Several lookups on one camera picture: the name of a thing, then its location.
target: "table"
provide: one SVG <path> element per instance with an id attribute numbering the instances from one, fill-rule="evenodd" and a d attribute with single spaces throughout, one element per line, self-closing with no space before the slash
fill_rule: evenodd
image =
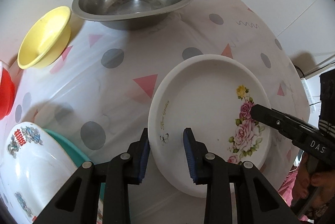
<path id="1" fill-rule="evenodd" d="M 16 123 L 32 121 L 64 135 L 95 163 L 109 161 L 139 139 L 167 73 L 199 54 L 241 62 L 260 80 L 273 108 L 309 118 L 291 60 L 241 0 L 194 0 L 158 25 L 131 32 L 76 17 L 71 28 L 70 43 L 53 64 L 12 72 L 17 95 L 12 112 L 0 121 L 2 144 Z M 273 131 L 261 171 L 276 189 L 298 150 Z M 0 152 L 6 152 L 4 146 Z M 171 186 L 152 156 L 143 183 L 129 186 L 129 202 L 132 223 L 203 223 L 205 200 Z"/>

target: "human hand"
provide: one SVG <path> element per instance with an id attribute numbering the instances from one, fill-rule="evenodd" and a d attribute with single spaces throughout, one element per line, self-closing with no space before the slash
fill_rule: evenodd
<path id="1" fill-rule="evenodd" d="M 335 170 L 314 173 L 312 177 L 310 177 L 306 168 L 307 160 L 308 154 L 304 153 L 292 189 L 292 197 L 293 200 L 298 200 L 300 198 L 306 199 L 309 194 L 307 188 L 310 184 L 316 187 L 321 187 L 321 191 L 314 198 L 311 205 L 312 208 L 319 208 L 330 201 L 335 194 Z"/>

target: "pink rose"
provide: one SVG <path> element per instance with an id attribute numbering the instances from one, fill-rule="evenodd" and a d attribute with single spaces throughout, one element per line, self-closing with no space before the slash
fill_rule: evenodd
<path id="1" fill-rule="evenodd" d="M 259 136 L 258 127 L 250 120 L 244 120 L 236 131 L 234 142 L 236 148 L 239 150 L 248 151 L 253 145 L 256 144 L 256 139 Z"/>
<path id="2" fill-rule="evenodd" d="M 227 162 L 237 164 L 239 162 L 239 158 L 236 155 L 232 155 L 229 157 Z"/>
<path id="3" fill-rule="evenodd" d="M 242 117 L 245 117 L 247 119 L 251 119 L 251 115 L 250 115 L 250 111 L 252 106 L 254 105 L 253 102 L 250 101 L 246 101 L 243 103 L 243 105 L 240 108 L 240 119 Z"/>

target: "red plastic container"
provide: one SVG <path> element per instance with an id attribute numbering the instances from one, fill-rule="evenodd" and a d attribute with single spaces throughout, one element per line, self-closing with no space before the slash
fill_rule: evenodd
<path id="1" fill-rule="evenodd" d="M 7 116 L 13 107 L 15 98 L 14 83 L 0 61 L 0 120 Z"/>

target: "yellow flower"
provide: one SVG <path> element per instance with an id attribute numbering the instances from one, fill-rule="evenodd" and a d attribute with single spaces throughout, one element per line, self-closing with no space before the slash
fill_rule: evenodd
<path id="1" fill-rule="evenodd" d="M 241 98 L 245 97 L 245 96 L 246 96 L 246 90 L 247 90 L 247 88 L 244 87 L 244 85 L 239 86 L 239 87 L 236 89 L 236 94 L 237 94 L 237 96 L 239 96 L 239 97 L 241 97 Z"/>

